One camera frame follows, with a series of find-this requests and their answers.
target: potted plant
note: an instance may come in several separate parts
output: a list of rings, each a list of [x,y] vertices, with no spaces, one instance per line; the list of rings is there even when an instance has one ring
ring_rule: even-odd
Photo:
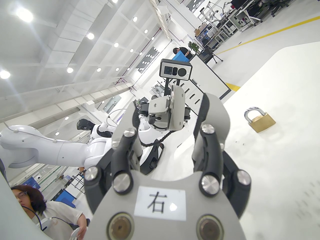
[[[197,54],[197,52],[199,50],[199,46],[196,43],[190,41],[188,43],[188,46],[192,51],[194,51]]]

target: glasses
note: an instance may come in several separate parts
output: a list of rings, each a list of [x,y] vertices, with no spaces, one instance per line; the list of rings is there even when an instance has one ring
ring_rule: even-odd
[[[16,195],[16,198],[22,200],[22,199],[24,199],[27,195],[28,195],[27,192],[26,192],[26,191],[23,191],[23,192],[20,192],[18,195]]]

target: padlock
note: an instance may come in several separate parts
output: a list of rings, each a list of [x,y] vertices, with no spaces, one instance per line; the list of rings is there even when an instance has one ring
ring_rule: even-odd
[[[261,115],[251,120],[248,117],[248,113],[253,110],[258,111],[259,113],[261,113]],[[251,107],[247,109],[244,112],[244,117],[248,121],[248,125],[250,125],[253,128],[253,130],[257,133],[260,133],[261,131],[268,129],[276,123],[268,113],[265,113],[258,107]]]

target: white label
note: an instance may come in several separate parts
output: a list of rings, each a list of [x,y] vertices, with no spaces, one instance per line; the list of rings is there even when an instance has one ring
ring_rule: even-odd
[[[186,192],[177,189],[139,186],[134,215],[186,221]]]

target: depth camera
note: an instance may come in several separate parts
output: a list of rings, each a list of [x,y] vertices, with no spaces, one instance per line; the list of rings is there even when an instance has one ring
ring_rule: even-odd
[[[191,71],[192,65],[189,62],[163,58],[160,63],[159,76],[187,81],[190,79]]]

